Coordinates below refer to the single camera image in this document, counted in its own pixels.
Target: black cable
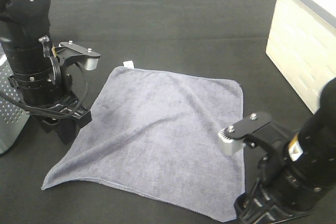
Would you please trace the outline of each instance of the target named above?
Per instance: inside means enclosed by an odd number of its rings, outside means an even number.
[[[70,116],[72,116],[77,110],[78,108],[82,105],[84,99],[86,98],[87,94],[88,94],[88,90],[89,90],[89,85],[88,85],[88,79],[84,74],[84,70],[83,68],[78,64],[75,63],[75,65],[79,68],[80,72],[83,75],[84,81],[85,81],[85,91],[83,96],[81,97],[81,99],[78,101],[77,105],[74,107],[74,109],[69,112],[69,113],[63,113],[63,115],[55,115],[50,113],[51,111],[46,110],[46,109],[41,109],[41,108],[37,108],[37,107],[32,107],[32,106],[27,106],[23,103],[20,103],[18,101],[15,101],[13,98],[7,96],[4,92],[0,91],[0,97],[4,98],[5,100],[9,101],[10,103],[20,107],[21,109],[25,110],[25,111],[29,111],[32,114],[35,115],[40,115],[40,116],[45,116],[48,118],[54,118],[54,119],[66,119],[69,118]]]

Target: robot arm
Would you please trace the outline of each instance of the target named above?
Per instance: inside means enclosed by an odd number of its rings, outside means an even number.
[[[324,87],[320,109],[292,132],[263,112],[254,113],[219,132],[225,155],[245,145],[260,146],[259,176],[249,193],[235,202],[245,224],[279,223],[311,213],[336,185],[336,78]]]
[[[0,0],[0,42],[13,75],[8,78],[20,102],[0,90],[0,97],[29,112],[64,143],[76,136],[76,127],[91,121],[90,111],[72,92],[67,68],[76,64],[83,74],[97,66],[100,54],[72,42],[54,48],[49,34],[50,0]]]

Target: gray towel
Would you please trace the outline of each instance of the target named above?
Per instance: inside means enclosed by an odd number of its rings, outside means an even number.
[[[236,218],[243,151],[225,157],[217,132],[243,116],[237,82],[117,67],[91,111],[92,122],[47,174],[42,190],[86,180],[219,221]]]

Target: black mat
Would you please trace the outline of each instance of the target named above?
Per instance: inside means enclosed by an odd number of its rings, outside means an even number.
[[[275,0],[52,0],[51,35],[102,54],[87,72],[90,106],[107,76],[125,60],[135,66],[209,78],[234,79],[244,92],[244,114],[264,110],[296,129],[310,116],[265,55]],[[83,90],[80,74],[75,90]],[[40,186],[67,152],[30,119],[0,156],[0,223],[216,223],[208,217],[89,182]],[[256,177],[260,150],[246,150],[246,187]],[[336,191],[309,217],[290,223],[334,223]]]

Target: white label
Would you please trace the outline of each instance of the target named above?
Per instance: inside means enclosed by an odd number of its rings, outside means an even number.
[[[290,159],[294,162],[299,159],[299,157],[303,154],[303,150],[299,144],[297,136],[289,143],[288,153]]]
[[[124,67],[126,68],[134,68],[134,64],[132,60],[124,61]]]

